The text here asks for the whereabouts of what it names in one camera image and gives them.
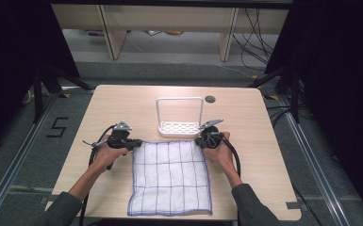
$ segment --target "gray sleeve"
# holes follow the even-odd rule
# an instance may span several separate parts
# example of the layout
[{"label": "gray sleeve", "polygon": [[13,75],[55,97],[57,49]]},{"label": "gray sleeve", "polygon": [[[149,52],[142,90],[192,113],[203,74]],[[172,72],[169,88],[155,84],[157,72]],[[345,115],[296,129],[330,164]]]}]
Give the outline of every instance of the gray sleeve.
[{"label": "gray sleeve", "polygon": [[235,186],[231,193],[239,211],[239,222],[242,226],[279,225],[277,217],[267,206],[263,205],[255,192],[247,184]]},{"label": "gray sleeve", "polygon": [[67,192],[61,192],[51,206],[31,225],[70,225],[82,208],[82,202]]}]

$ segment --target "checkered cloth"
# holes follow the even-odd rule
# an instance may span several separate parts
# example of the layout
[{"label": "checkered cloth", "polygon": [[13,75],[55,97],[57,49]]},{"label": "checkered cloth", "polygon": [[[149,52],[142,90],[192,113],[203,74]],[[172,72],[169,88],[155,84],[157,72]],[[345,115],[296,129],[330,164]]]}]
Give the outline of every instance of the checkered cloth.
[{"label": "checkered cloth", "polygon": [[203,150],[194,141],[143,142],[134,151],[129,216],[212,214]]}]

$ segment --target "white basket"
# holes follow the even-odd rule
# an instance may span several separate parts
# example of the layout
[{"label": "white basket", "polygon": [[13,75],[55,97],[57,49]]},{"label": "white basket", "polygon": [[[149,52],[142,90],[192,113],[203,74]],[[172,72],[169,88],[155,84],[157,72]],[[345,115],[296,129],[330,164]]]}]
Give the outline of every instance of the white basket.
[{"label": "white basket", "polygon": [[[180,101],[180,100],[191,100],[200,101],[200,113],[196,121],[162,121],[160,118],[160,101]],[[204,100],[201,97],[170,97],[170,98],[158,98],[156,101],[157,105],[157,121],[158,131],[164,137],[183,137],[183,138],[194,138],[201,132],[199,127],[201,125],[202,111],[204,106]]]}]

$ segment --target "gray floor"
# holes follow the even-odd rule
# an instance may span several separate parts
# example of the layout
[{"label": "gray floor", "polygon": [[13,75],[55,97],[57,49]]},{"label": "gray floor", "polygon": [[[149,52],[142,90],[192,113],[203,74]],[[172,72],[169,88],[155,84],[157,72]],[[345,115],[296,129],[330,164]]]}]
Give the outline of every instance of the gray floor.
[{"label": "gray floor", "polygon": [[[252,83],[252,76],[263,76],[262,71],[243,67],[241,50],[234,40],[228,61],[221,62],[215,34],[186,32],[179,36],[171,36],[162,32],[149,36],[143,31],[131,31],[127,35],[119,59],[112,61],[108,58],[103,37],[91,37],[81,30],[64,30],[63,33],[82,78],[92,85],[191,86],[193,84],[194,86],[245,87]],[[243,40],[242,35],[237,35],[237,38],[240,41]],[[274,46],[277,36],[263,36],[263,39]],[[252,47],[251,49],[264,57],[262,52]],[[250,67],[261,70],[265,67],[265,64],[251,56],[244,55],[243,60]],[[180,73],[185,77],[177,80]],[[264,85],[261,88],[263,95],[274,95],[275,84],[276,79]],[[71,84],[62,81],[62,85],[70,86]],[[0,225],[25,225],[43,211],[44,198],[50,194],[55,185],[91,96],[91,93],[79,91],[72,93],[69,98],[55,100],[27,159],[1,205]],[[265,104],[267,107],[278,106],[280,102],[267,99]],[[277,108],[269,109],[269,116],[277,111],[279,111]],[[341,166],[331,159],[332,150],[317,123],[311,118],[308,109],[301,108],[300,114],[301,126],[347,218],[351,225],[363,225],[363,202]],[[31,102],[19,109],[12,119],[12,124],[1,137],[0,181],[11,159],[22,145],[33,117]],[[65,133],[61,138],[48,138],[48,135],[58,132],[51,129],[57,117],[68,118],[59,122],[59,126],[66,127]],[[303,194],[323,225],[336,225],[285,117],[280,118],[274,127],[274,132],[284,156],[290,180]],[[282,224],[318,225],[313,215],[307,211],[302,199],[298,197],[298,200],[302,205],[302,218],[296,222],[282,222]]]}]

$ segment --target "black cable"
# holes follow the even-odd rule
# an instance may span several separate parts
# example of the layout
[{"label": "black cable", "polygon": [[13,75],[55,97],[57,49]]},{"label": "black cable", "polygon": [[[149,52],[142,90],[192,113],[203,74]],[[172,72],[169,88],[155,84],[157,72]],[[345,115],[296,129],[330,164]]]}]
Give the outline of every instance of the black cable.
[{"label": "black cable", "polygon": [[[108,127],[108,129],[106,129],[105,132],[99,137],[98,142],[102,141],[102,139],[104,138],[107,131],[114,128],[114,126],[116,126],[116,125],[110,125]],[[91,155],[90,155],[90,161],[88,162],[88,167],[92,164],[95,154],[96,154],[96,148],[92,148]],[[82,209],[81,209],[81,213],[80,213],[80,220],[78,222],[79,226],[82,226],[84,224],[85,211],[87,210],[87,202],[88,202],[89,196],[90,196],[90,192],[88,192],[87,196],[84,198],[84,201],[83,201],[83,205],[82,205]]]},{"label": "black cable", "polygon": [[256,21],[255,21],[255,24],[252,22],[252,20],[251,20],[251,18],[250,18],[250,16],[249,16],[249,13],[248,13],[248,10],[247,9],[245,9],[245,14],[246,14],[246,16],[247,16],[247,18],[248,18],[248,20],[249,20],[249,23],[251,24],[251,27],[252,27],[252,32],[251,32],[251,35],[249,36],[249,39],[252,37],[252,35],[255,33],[256,34],[256,37],[257,37],[257,39],[258,39],[258,41],[260,42],[260,44],[261,44],[261,49],[260,48],[258,48],[257,47],[257,49],[260,49],[260,50],[262,50],[263,52],[264,52],[264,55],[266,56],[266,58],[267,59],[269,59],[270,58],[270,56],[269,56],[269,51],[267,51],[267,49],[266,49],[266,47],[264,46],[264,44],[265,45],[267,45],[270,49],[272,49],[271,48],[271,46],[269,45],[269,44],[267,44],[267,42],[266,41],[264,41],[263,40],[263,38],[261,37],[261,29],[260,29],[260,21],[259,21],[259,14],[260,14],[260,9],[259,8],[257,8],[256,9]]},{"label": "black cable", "polygon": [[249,50],[249,49],[247,49],[246,48],[246,44],[248,43],[248,42],[245,42],[245,44],[244,45],[242,45],[242,43],[240,43],[239,42],[239,40],[237,39],[237,37],[235,37],[235,35],[233,35],[233,38],[234,38],[234,40],[237,42],[237,44],[239,45],[239,47],[242,49],[242,52],[241,52],[241,57],[243,56],[243,52],[246,52],[246,53],[248,53],[249,55],[251,55],[252,57],[254,57],[254,58],[256,58],[256,59],[258,59],[260,62],[262,62],[262,63],[264,63],[264,64],[267,64],[268,63],[268,61],[266,60],[266,59],[264,59],[264,58],[262,58],[262,57],[260,57],[259,55],[257,55],[257,54],[255,54],[254,52],[252,52],[251,50]]},{"label": "black cable", "polygon": [[[243,36],[243,38],[246,40],[246,41],[248,41],[249,42],[249,39],[247,39],[246,37],[245,37],[245,34],[242,34],[242,36]],[[263,50],[263,49],[261,49],[260,47],[257,47],[257,46],[255,46],[255,45],[253,45],[251,42],[249,42],[249,44],[251,44],[251,46],[252,47],[254,47],[255,49],[257,49],[257,50]]]},{"label": "black cable", "polygon": [[283,115],[285,115],[285,113],[289,112],[291,109],[292,109],[292,107],[289,107],[288,109],[285,109],[285,110],[282,110],[282,111],[279,111],[279,112],[275,113],[274,115],[276,115],[276,114],[279,114],[279,115],[275,118],[274,121],[272,121],[272,128],[275,128],[275,125],[277,124],[278,120],[281,119],[281,117]]},{"label": "black cable", "polygon": [[[304,103],[298,104],[299,107],[307,107]],[[292,107],[291,105],[279,105],[279,106],[268,106],[266,109],[275,109],[275,108],[287,108]]]},{"label": "black cable", "polygon": [[245,62],[243,61],[243,50],[240,53],[240,61],[242,62],[243,66],[245,66],[248,69],[252,69],[252,70],[256,70],[256,71],[260,71],[260,72],[264,71],[264,69],[257,69],[257,68],[249,67],[248,65],[246,65]]},{"label": "black cable", "polygon": [[228,146],[228,148],[231,150],[231,153],[234,155],[235,163],[237,165],[237,174],[240,177],[240,161],[239,161],[239,156],[238,156],[237,150],[234,148],[234,146],[232,146],[231,142],[224,135],[211,135],[210,137],[219,139],[222,142],[224,142],[225,145]]},{"label": "black cable", "polygon": [[270,115],[270,119],[271,119],[272,117],[274,117],[274,116],[276,116],[276,115],[280,114],[281,112],[284,112],[284,111],[285,111],[285,109],[284,109],[284,110],[280,110],[280,111],[275,112],[274,114]]},{"label": "black cable", "polygon": [[317,223],[322,226],[322,222],[320,221],[319,217],[317,217],[317,215],[314,213],[314,211],[311,209],[310,205],[307,203],[307,201],[305,200],[304,196],[301,194],[301,192],[299,192],[299,190],[296,188],[296,186],[294,184],[292,184],[293,189],[296,191],[296,193],[298,193],[299,197],[301,197],[302,201],[305,203],[305,205],[307,206],[307,209],[310,211],[311,215],[313,215],[314,219],[316,219]]}]

